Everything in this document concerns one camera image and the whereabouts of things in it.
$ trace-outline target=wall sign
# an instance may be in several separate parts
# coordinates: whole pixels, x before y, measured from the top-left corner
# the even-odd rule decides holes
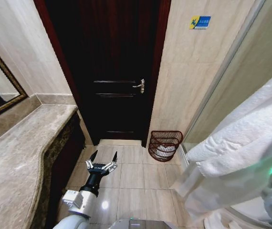
[[[211,16],[193,16],[190,21],[189,29],[205,30],[208,27]]]

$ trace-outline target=wicker basket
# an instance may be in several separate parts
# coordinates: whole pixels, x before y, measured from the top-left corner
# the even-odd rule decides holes
[[[152,131],[149,154],[157,161],[169,161],[182,140],[183,134],[180,131]]]

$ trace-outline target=gold mirror frame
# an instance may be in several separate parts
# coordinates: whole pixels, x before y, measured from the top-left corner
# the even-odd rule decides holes
[[[6,75],[6,77],[8,78],[8,80],[12,83],[12,85],[15,87],[15,89],[20,94],[17,97],[9,100],[4,105],[0,106],[0,114],[1,114],[2,112],[4,112],[5,110],[9,109],[10,107],[12,107],[13,105],[15,105],[16,103],[18,103],[21,100],[27,98],[28,96],[27,96],[26,92],[24,91],[24,89],[21,87],[21,85],[17,82],[16,78],[13,76],[12,72],[9,70],[9,68],[7,67],[7,65],[1,59],[1,57],[0,57],[0,69]]]

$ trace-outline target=door lever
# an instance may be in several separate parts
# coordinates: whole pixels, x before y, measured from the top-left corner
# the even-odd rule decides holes
[[[140,87],[140,93],[142,94],[143,92],[145,92],[145,80],[144,79],[140,80],[140,85],[133,87]]]

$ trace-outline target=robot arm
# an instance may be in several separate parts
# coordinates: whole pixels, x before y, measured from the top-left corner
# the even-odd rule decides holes
[[[108,164],[93,164],[97,155],[97,150],[86,160],[89,178],[79,191],[67,190],[63,202],[69,206],[69,212],[73,215],[68,216],[59,222],[54,229],[85,229],[89,224],[94,200],[99,195],[99,186],[102,177],[113,172],[117,167],[117,152],[112,162]]]

